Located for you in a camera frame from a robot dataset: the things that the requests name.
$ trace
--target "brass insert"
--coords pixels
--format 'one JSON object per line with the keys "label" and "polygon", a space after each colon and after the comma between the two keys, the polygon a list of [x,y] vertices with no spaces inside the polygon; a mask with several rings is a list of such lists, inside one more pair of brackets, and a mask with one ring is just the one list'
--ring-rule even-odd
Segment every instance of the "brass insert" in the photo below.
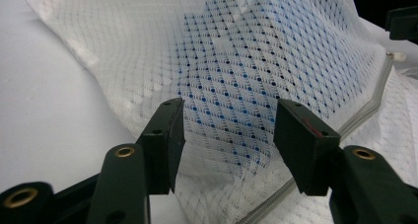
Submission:
{"label": "brass insert", "polygon": [[114,155],[116,157],[129,157],[135,152],[135,149],[133,147],[122,147],[116,150]]}
{"label": "brass insert", "polygon": [[366,149],[363,149],[363,148],[354,149],[353,153],[357,157],[365,159],[365,160],[375,160],[376,159],[375,154],[373,154],[370,151],[368,151]]}
{"label": "brass insert", "polygon": [[16,208],[27,204],[37,196],[37,189],[25,187],[10,194],[3,202],[7,208]]}

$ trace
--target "wrinkled fabric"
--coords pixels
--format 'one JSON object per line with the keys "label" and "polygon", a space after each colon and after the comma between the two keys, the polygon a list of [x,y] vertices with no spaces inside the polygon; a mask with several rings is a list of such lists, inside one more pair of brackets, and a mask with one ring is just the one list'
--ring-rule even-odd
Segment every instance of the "wrinkled fabric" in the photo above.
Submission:
{"label": "wrinkled fabric", "polygon": [[[160,103],[184,98],[176,195],[191,223],[236,223],[291,179],[273,143],[278,99],[307,106],[337,130],[371,99],[384,67],[385,50],[353,0],[28,2],[135,136]],[[383,151],[413,184],[405,97],[393,72],[387,84],[373,125],[344,144]],[[310,211],[330,221],[326,205],[316,205],[326,199],[291,197],[264,222],[310,223]]]}

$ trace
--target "white surface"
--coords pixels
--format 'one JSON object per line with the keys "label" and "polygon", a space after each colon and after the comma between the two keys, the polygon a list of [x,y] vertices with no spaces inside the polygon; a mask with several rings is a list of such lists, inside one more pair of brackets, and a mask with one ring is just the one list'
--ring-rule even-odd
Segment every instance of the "white surface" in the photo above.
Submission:
{"label": "white surface", "polygon": [[[0,0],[0,192],[27,182],[63,190],[135,142],[95,78],[25,0]],[[185,223],[173,194],[151,196],[153,223]]]}

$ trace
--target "white fabric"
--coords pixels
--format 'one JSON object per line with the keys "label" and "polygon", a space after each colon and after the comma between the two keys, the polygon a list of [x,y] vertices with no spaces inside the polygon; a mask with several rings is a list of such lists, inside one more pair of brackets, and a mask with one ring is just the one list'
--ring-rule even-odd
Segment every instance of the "white fabric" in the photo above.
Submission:
{"label": "white fabric", "polygon": [[[385,58],[353,0],[28,2],[135,136],[161,102],[185,99],[176,194],[191,223],[236,223],[291,178],[273,144],[277,99],[298,101],[338,129],[371,98]],[[406,100],[393,73],[388,84],[373,126],[345,143],[376,148],[414,184]],[[325,207],[311,209],[321,223]],[[265,221],[299,223],[306,212],[289,210]]]}

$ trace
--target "black plastic bracket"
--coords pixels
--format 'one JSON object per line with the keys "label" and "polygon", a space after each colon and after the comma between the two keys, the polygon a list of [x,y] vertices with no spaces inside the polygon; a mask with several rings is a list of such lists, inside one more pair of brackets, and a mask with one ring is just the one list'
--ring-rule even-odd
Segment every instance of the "black plastic bracket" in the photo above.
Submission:
{"label": "black plastic bracket", "polygon": [[388,11],[384,29],[390,39],[418,39],[418,6]]}
{"label": "black plastic bracket", "polygon": [[150,223],[149,194],[174,191],[184,145],[183,100],[163,102],[135,144],[110,149],[102,171],[57,194],[46,183],[0,194],[0,223]]}
{"label": "black plastic bracket", "polygon": [[338,151],[340,135],[305,106],[279,100],[274,143],[299,191],[326,195],[329,157]]}
{"label": "black plastic bracket", "polygon": [[340,156],[329,201],[336,224],[418,223],[418,197],[384,157],[360,146],[347,146]]}

